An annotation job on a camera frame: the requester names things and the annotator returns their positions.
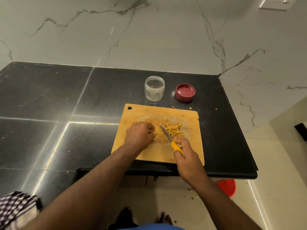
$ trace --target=white switch plate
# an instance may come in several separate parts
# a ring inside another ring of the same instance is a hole
[[[288,10],[297,0],[263,0],[260,8]]]

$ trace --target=blue clothing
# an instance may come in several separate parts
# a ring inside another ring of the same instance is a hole
[[[170,224],[146,224],[142,226],[138,226],[136,228],[125,228],[123,230],[184,230],[183,228],[179,228]]]

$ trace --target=empty jar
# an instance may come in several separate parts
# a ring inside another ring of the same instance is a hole
[[[164,94],[165,82],[161,77],[151,76],[145,81],[145,97],[149,101],[159,101]]]

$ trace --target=person's left arm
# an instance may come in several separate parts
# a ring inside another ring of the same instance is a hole
[[[97,226],[126,170],[153,140],[154,129],[151,123],[133,123],[118,150],[65,190],[23,229],[88,229]]]

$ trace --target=checkered cloth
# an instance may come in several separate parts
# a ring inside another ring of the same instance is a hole
[[[39,213],[38,197],[20,191],[0,198],[0,230],[15,230],[25,226]]]

